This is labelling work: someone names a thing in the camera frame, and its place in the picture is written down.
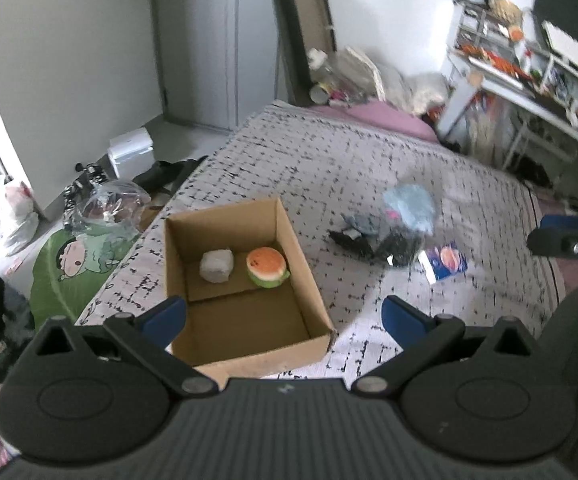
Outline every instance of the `pink pillow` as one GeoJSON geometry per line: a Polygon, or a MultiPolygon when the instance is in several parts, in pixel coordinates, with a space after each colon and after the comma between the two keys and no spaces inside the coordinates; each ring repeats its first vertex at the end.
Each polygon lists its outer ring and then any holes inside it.
{"type": "Polygon", "coordinates": [[[361,123],[377,126],[384,130],[439,144],[438,137],[432,127],[422,119],[397,110],[381,101],[353,105],[350,108],[315,106],[310,108],[310,110],[316,110],[323,115],[336,119],[355,119],[361,123]]]}

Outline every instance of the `cabinet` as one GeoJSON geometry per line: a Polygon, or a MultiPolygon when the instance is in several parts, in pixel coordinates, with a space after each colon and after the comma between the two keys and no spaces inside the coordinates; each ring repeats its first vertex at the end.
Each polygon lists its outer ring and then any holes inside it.
{"type": "Polygon", "coordinates": [[[165,117],[235,130],[275,98],[272,0],[154,0],[165,117]]]}

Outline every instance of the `white box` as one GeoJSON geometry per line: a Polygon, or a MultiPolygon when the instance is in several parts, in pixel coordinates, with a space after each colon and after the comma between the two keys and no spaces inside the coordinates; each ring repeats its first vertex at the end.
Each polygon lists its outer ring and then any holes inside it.
{"type": "Polygon", "coordinates": [[[153,140],[146,128],[139,128],[115,137],[109,142],[107,151],[115,175],[131,180],[147,171],[156,161],[153,155],[153,140]]]}

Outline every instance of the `bed sheet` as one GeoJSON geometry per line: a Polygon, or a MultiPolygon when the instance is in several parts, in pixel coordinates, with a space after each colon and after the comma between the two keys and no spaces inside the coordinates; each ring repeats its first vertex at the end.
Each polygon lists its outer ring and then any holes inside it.
{"type": "Polygon", "coordinates": [[[342,377],[350,384],[393,357],[397,345],[380,321],[389,294],[430,316],[455,314],[467,324],[517,316],[535,335],[563,297],[555,264],[525,247],[542,215],[518,181],[436,144],[270,105],[195,171],[78,323],[101,323],[117,312],[139,315],[165,298],[166,216],[268,196],[281,197],[338,330],[322,361],[279,377],[342,377]],[[468,259],[464,275],[430,286],[421,269],[368,264],[328,240],[343,213],[377,214],[384,190],[408,182],[432,192],[439,215],[427,242],[456,240],[468,259]]]}

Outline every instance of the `open cardboard box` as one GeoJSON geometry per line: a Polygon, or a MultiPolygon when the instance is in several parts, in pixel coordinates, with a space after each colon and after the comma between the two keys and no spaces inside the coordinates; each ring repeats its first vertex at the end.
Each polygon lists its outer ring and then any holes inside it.
{"type": "Polygon", "coordinates": [[[169,216],[165,221],[166,293],[186,300],[186,324],[173,355],[224,387],[229,377],[264,377],[322,359],[334,332],[309,265],[278,198],[169,216]],[[274,247],[290,278],[259,288],[246,255],[274,247]],[[198,273],[207,251],[231,249],[234,268],[225,283],[198,273]]]}

